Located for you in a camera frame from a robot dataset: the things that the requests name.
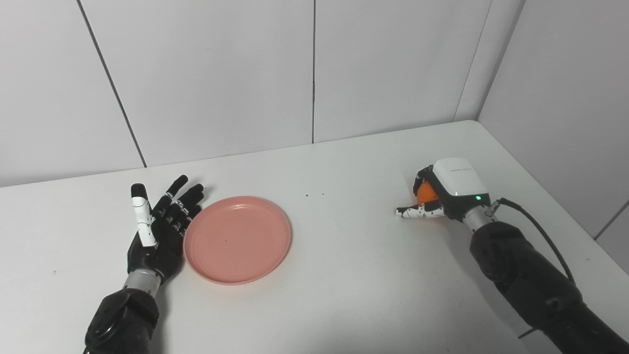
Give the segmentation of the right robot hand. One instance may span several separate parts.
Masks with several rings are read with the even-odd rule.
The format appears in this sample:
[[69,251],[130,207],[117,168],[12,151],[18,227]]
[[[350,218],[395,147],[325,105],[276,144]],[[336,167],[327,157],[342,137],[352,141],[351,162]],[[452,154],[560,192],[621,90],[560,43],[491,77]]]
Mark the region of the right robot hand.
[[412,188],[416,202],[398,207],[395,215],[405,219],[447,217],[463,221],[476,207],[489,207],[490,195],[478,173],[465,158],[443,158],[415,175]]

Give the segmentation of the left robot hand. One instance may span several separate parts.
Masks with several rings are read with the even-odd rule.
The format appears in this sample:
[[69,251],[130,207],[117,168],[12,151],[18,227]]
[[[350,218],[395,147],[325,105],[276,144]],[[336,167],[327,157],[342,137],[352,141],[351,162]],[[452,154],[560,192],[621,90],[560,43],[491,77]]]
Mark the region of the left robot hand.
[[188,188],[179,199],[175,195],[188,182],[186,175],[178,177],[159,201],[150,208],[151,231],[156,244],[144,246],[135,235],[127,252],[127,273],[148,270],[157,273],[164,284],[183,263],[184,235],[196,215],[202,211],[204,186],[200,183]]

